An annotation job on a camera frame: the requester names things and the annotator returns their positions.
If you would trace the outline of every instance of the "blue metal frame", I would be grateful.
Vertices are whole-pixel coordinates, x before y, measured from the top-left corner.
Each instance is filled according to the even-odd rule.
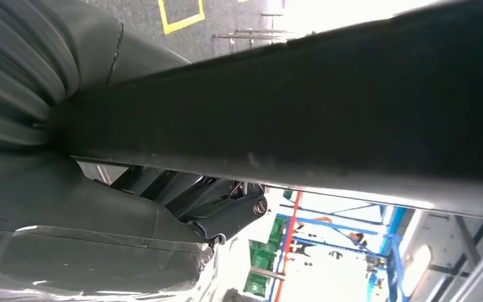
[[[292,206],[289,206],[289,205],[286,205],[286,204],[281,204],[281,206],[286,207],[286,208],[293,208]],[[371,207],[371,206],[380,206],[380,205],[378,205],[378,204],[368,204],[368,205],[360,206],[360,207],[357,207],[357,208],[340,210],[340,211],[331,212],[331,213],[325,213],[325,212],[322,212],[322,211],[310,210],[310,209],[303,208],[301,206],[299,207],[299,210],[307,211],[307,212],[310,212],[310,213],[317,213],[317,214],[321,214],[321,215],[325,215],[325,216],[334,216],[334,217],[339,217],[339,218],[343,218],[343,219],[347,219],[347,220],[359,221],[359,222],[366,223],[366,224],[369,224],[369,225],[382,225],[383,221],[384,221],[384,216],[386,215],[387,206],[380,206],[380,219],[381,219],[380,223],[377,223],[377,222],[374,222],[374,221],[369,221],[369,220],[363,220],[363,219],[358,219],[358,218],[352,218],[352,217],[337,215],[337,213],[340,213],[340,212],[350,211],[350,210],[358,210],[358,209],[362,209],[362,208],[368,208],[368,207]],[[398,288],[398,290],[400,290],[400,292],[401,292],[401,296],[402,296],[401,301],[402,302],[408,302],[408,298],[404,295],[403,287],[402,287],[402,281],[403,281],[402,279],[404,277],[404,268],[403,268],[403,262],[402,262],[402,260],[399,256],[400,238],[396,235],[397,229],[398,229],[399,224],[401,223],[401,221],[403,219],[405,212],[406,212],[406,209],[395,207],[394,213],[392,215],[391,222],[388,226],[387,234],[379,234],[379,232],[375,232],[375,231],[372,231],[372,230],[365,230],[365,229],[361,229],[361,228],[352,228],[352,227],[349,227],[349,226],[346,226],[346,225],[339,225],[339,224],[336,224],[336,223],[328,223],[328,222],[324,222],[324,221],[318,221],[318,220],[296,217],[297,222],[310,223],[310,224],[313,224],[313,225],[323,225],[324,227],[330,227],[330,228],[336,230],[337,232],[341,233],[343,236],[346,236],[347,238],[349,238],[349,237],[346,234],[339,231],[339,229],[350,230],[352,232],[364,233],[364,234],[368,234],[368,235],[383,235],[385,238],[382,242],[382,245],[380,247],[380,252],[378,254],[368,250],[365,247],[363,247],[362,249],[353,249],[353,248],[350,248],[350,247],[342,247],[341,245],[333,245],[333,244],[330,244],[330,243],[300,238],[300,237],[297,237],[297,236],[293,236],[293,239],[295,241],[301,242],[301,243],[308,243],[308,244],[314,244],[314,245],[324,245],[324,246],[332,247],[332,248],[335,248],[335,249],[348,250],[348,251],[355,252],[355,253],[358,253],[358,254],[364,254],[364,255],[369,255],[371,257],[385,259],[388,263],[388,267],[387,267],[388,279],[390,278],[390,276],[397,275],[396,276],[397,277],[396,278],[397,284],[392,284],[392,280],[388,280],[390,287],[394,288],[394,290],[395,290],[395,287],[393,287],[393,286],[396,286]],[[283,214],[277,214],[277,216],[285,218],[287,220],[288,225],[291,223],[290,216],[283,215]],[[351,238],[349,238],[349,239],[353,242],[353,244],[358,246],[357,242],[354,242]],[[284,242],[284,240],[285,240],[285,237],[282,238],[282,241],[283,241],[283,243],[282,243],[282,253],[279,255],[279,261],[277,263],[277,267],[274,269],[275,272],[277,272],[278,268],[280,268],[280,263],[284,260],[284,255],[286,254],[286,249],[289,249],[289,247],[290,247],[290,243]],[[392,254],[392,259],[388,259],[389,254]],[[376,280],[377,280],[376,274],[372,273],[371,276],[370,276],[370,282],[368,284],[368,289],[367,289],[368,301],[370,301],[370,294],[372,293],[372,289],[373,289],[373,286],[375,286],[374,283],[376,282]],[[276,279],[274,279],[272,281],[272,287],[271,287],[269,298],[268,298],[269,302],[271,302],[272,299],[273,299],[275,282],[276,282]],[[396,296],[394,297],[394,294],[391,294],[390,302],[396,302],[396,300],[397,300],[397,297]]]
[[[371,221],[371,220],[364,220],[364,219],[360,219],[360,218],[347,217],[347,216],[343,216],[343,215],[336,215],[336,213],[340,213],[340,212],[358,210],[358,209],[368,208],[370,206],[377,206],[377,205],[378,204],[370,204],[368,206],[359,206],[358,208],[351,208],[351,209],[336,211],[336,212],[332,212],[332,213],[306,209],[306,208],[303,208],[302,206],[299,207],[299,210],[309,212],[309,213],[321,214],[321,215],[325,215],[325,216],[333,216],[333,217],[338,217],[338,218],[343,218],[343,219],[348,219],[348,220],[359,221],[359,222],[363,222],[363,223],[368,223],[370,225],[382,225],[382,222],[374,222],[374,221]],[[283,207],[283,208],[293,208],[293,206],[290,206],[289,204],[281,204],[280,206]]]
[[[313,224],[313,225],[323,225],[324,227],[330,227],[330,228],[335,228],[335,229],[350,230],[350,231],[353,231],[353,232],[364,233],[364,234],[368,234],[368,235],[378,235],[379,234],[378,232],[375,232],[375,231],[364,230],[362,228],[352,228],[352,227],[346,226],[346,225],[338,225],[336,223],[318,221],[318,220],[314,220],[314,219],[306,219],[306,218],[297,217],[296,221],[303,222],[303,223],[310,223],[310,224]]]
[[[371,252],[370,250],[367,250],[367,249],[357,250],[357,249],[352,249],[350,247],[342,247],[341,245],[334,245],[334,244],[330,244],[330,243],[326,243],[326,242],[320,242],[320,241],[314,241],[314,240],[305,239],[305,238],[299,238],[299,237],[296,237],[296,236],[294,236],[293,238],[295,238],[295,240],[297,240],[298,242],[302,242],[302,243],[324,245],[326,247],[333,247],[333,248],[340,249],[340,250],[348,250],[350,252],[369,255],[369,256],[372,256],[372,257],[375,257],[375,258],[381,258],[381,259],[386,258],[385,255],[376,254],[376,253],[373,253],[373,252]]]

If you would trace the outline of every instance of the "blue scaffolding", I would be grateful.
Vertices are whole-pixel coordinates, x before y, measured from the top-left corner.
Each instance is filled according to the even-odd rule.
[[[289,204],[281,204],[280,206],[283,207],[283,208],[293,208],[293,206],[289,205]],[[370,220],[352,218],[352,217],[348,217],[348,216],[339,214],[339,213],[342,213],[342,212],[345,212],[345,211],[358,210],[358,209],[368,208],[368,207],[373,207],[373,206],[380,207],[381,221],[370,221]],[[340,211],[334,211],[334,212],[331,212],[331,213],[311,210],[311,209],[304,208],[302,206],[299,206],[298,210],[300,212],[316,213],[316,214],[320,214],[320,215],[323,215],[323,216],[338,217],[338,218],[342,218],[342,219],[345,219],[345,220],[352,220],[352,221],[357,221],[357,222],[377,226],[377,225],[383,225],[382,220],[385,217],[387,207],[381,206],[379,204],[367,204],[367,205],[364,205],[364,206],[359,206],[359,207],[356,207],[356,208],[349,208],[349,209],[340,210]],[[341,250],[347,250],[349,252],[355,252],[355,253],[358,253],[358,254],[362,254],[362,255],[365,255],[365,256],[372,257],[374,259],[382,259],[386,263],[385,270],[386,270],[386,274],[387,274],[389,301],[390,302],[396,302],[397,299],[399,298],[399,293],[400,293],[401,294],[400,295],[401,301],[408,302],[408,298],[404,294],[403,288],[402,288],[402,280],[403,280],[403,277],[404,277],[404,268],[403,268],[403,262],[400,258],[400,253],[399,253],[399,243],[401,241],[401,238],[396,235],[397,229],[398,229],[399,224],[401,223],[401,221],[403,219],[405,211],[406,210],[404,208],[395,208],[395,210],[392,214],[392,218],[390,220],[390,223],[387,226],[387,232],[385,234],[380,234],[379,232],[376,232],[376,231],[373,231],[373,230],[355,228],[355,227],[350,227],[350,226],[346,226],[346,225],[342,225],[342,224],[336,224],[336,223],[319,221],[319,220],[314,220],[314,219],[306,219],[306,218],[296,217],[296,222],[310,223],[312,225],[322,225],[324,227],[331,228],[338,233],[341,233],[344,237],[347,237],[353,243],[355,248],[344,247],[344,246],[341,246],[341,245],[336,245],[336,244],[327,243],[327,242],[318,241],[318,240],[300,238],[300,237],[297,237],[297,236],[293,236],[292,238],[299,243],[308,243],[308,244],[311,244],[311,245],[324,245],[326,247],[332,247],[334,249],[341,249]],[[290,222],[291,222],[290,216],[282,215],[282,214],[277,214],[277,216],[285,218],[287,225],[290,224]],[[369,250],[367,247],[362,246],[358,242],[353,241],[351,238],[349,238],[349,236],[342,233],[340,230],[348,230],[348,231],[363,233],[363,234],[367,234],[367,235],[382,235],[384,238],[383,238],[382,244],[380,246],[379,252],[373,252],[373,251]],[[282,250],[281,250],[281,253],[279,255],[279,259],[276,262],[276,266],[274,267],[275,272],[277,272],[277,270],[279,269],[280,264],[283,261],[284,256],[286,255],[286,252],[289,251],[288,250],[289,247],[290,247],[290,242],[286,242],[286,236],[283,236],[283,238],[282,238]],[[366,301],[371,300],[372,291],[373,291],[374,287],[377,285],[377,280],[378,280],[377,273],[376,272],[370,272],[369,273],[369,282],[368,282],[368,286],[367,286],[367,299],[366,299]],[[275,282],[276,282],[276,280],[274,279],[272,281],[272,287],[271,287],[269,298],[268,298],[268,301],[270,301],[270,302],[273,299]]]

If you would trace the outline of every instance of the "black car seat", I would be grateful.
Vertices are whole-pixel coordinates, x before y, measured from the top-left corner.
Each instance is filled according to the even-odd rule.
[[[51,109],[75,94],[184,64],[79,1],[0,0],[0,228],[202,242],[160,204],[84,177],[44,130]]]

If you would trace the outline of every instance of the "green crate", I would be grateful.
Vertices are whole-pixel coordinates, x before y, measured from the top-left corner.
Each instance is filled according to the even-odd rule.
[[[276,246],[280,245],[280,241],[282,241],[282,236],[284,235],[282,232],[284,231],[284,227],[286,226],[286,219],[282,217],[275,218],[275,222],[273,223],[273,228],[271,229],[271,234],[269,235],[269,241],[275,244]]]
[[[251,266],[271,270],[273,269],[275,257],[277,257],[276,254],[258,251],[254,253],[251,257]]]
[[[249,273],[243,291],[265,298],[267,283],[268,279],[266,277]]]

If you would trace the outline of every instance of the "floor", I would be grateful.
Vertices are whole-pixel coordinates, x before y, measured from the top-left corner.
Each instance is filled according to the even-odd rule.
[[[269,1],[280,4],[280,0],[82,1],[117,17],[126,26],[142,32],[191,62],[228,55],[228,41],[213,39],[213,35],[232,33],[237,28],[265,28],[268,20],[260,17],[260,13],[269,11]],[[246,43],[236,44],[236,51],[247,48]],[[108,183],[126,170],[124,167],[79,164],[87,177]],[[99,169],[106,170],[107,179],[101,179]]]

